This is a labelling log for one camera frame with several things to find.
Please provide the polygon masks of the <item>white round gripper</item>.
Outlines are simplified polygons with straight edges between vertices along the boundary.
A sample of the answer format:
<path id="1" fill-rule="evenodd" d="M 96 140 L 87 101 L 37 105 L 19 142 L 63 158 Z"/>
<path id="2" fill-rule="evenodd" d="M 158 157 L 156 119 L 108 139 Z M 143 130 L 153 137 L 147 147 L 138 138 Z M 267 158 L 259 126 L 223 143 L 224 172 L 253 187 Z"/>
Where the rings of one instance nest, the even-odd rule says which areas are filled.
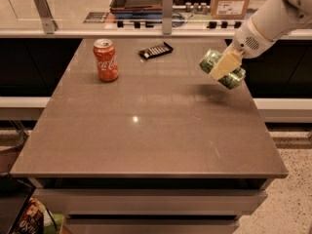
<path id="1" fill-rule="evenodd" d="M 275 44 L 256 26 L 254 19 L 246 20 L 235 32 L 231 46 L 235 51 L 226 51 L 221 55 L 210 72 L 213 79 L 219 80 L 242 64 L 242 59 L 259 57 Z"/>

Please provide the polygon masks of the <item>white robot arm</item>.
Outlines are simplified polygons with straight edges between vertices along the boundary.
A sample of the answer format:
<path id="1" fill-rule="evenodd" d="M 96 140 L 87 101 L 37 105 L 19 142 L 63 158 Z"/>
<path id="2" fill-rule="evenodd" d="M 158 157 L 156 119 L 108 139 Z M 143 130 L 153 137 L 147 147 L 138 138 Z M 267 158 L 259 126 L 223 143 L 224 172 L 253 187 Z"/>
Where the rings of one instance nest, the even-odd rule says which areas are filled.
<path id="1" fill-rule="evenodd" d="M 287 33 L 312 19 L 312 0 L 267 0 L 236 31 L 210 72 L 214 80 L 232 72 L 242 59 L 253 59 Z"/>

